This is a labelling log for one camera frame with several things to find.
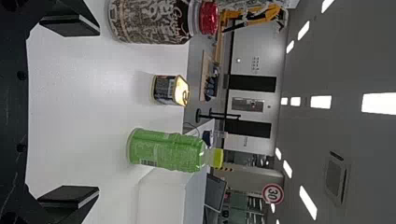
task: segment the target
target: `glass jar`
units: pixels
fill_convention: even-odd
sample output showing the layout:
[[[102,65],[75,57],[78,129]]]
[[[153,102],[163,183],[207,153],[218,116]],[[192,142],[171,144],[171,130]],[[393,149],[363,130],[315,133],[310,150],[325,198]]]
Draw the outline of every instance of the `glass jar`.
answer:
[[[110,0],[113,34],[126,43],[185,44],[193,35],[214,35],[219,10],[196,0]]]

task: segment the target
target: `green bottle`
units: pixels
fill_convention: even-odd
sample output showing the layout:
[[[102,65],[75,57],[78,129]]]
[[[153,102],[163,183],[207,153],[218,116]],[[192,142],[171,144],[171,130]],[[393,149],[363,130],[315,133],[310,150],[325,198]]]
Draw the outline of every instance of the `green bottle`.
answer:
[[[195,136],[135,129],[128,138],[127,157],[132,164],[194,173],[206,165],[220,168],[223,151],[206,149]]]

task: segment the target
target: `white tabletop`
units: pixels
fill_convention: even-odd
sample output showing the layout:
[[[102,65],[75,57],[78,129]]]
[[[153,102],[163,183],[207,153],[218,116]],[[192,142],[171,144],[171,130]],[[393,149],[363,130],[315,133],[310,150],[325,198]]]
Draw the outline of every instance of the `white tabletop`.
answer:
[[[187,135],[202,137],[204,131],[214,129],[212,119]],[[193,174],[153,169],[139,183],[137,224],[202,224],[209,171],[209,166]]]
[[[99,37],[63,38],[37,26],[28,40],[30,122],[27,184],[38,197],[61,185],[100,188],[85,224],[135,221],[137,183],[151,168],[126,160],[133,128],[181,133],[182,107],[150,99],[156,75],[186,76],[188,48],[113,39],[106,0],[85,0]]]

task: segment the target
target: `sign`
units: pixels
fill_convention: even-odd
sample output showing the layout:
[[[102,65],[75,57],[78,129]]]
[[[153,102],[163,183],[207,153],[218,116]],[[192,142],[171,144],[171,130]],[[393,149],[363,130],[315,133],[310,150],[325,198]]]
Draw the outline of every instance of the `sign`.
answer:
[[[277,184],[269,184],[262,190],[262,197],[268,203],[280,204],[283,202],[285,193]]]

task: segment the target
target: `ceiling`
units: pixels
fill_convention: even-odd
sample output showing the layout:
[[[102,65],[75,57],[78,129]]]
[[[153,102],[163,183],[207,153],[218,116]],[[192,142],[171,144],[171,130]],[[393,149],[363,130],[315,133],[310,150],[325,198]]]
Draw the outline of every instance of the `ceiling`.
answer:
[[[276,140],[293,170],[285,175],[285,201],[268,224],[396,223],[396,116],[361,112],[364,93],[396,92],[396,1],[301,0],[290,13],[283,97],[302,97],[300,107],[281,107]],[[297,35],[310,20],[310,30]],[[312,95],[331,95],[332,109],[309,107]],[[324,169],[334,151],[350,165],[344,206],[325,194]],[[276,161],[276,169],[282,170]],[[318,208],[313,220],[299,196],[304,186]]]

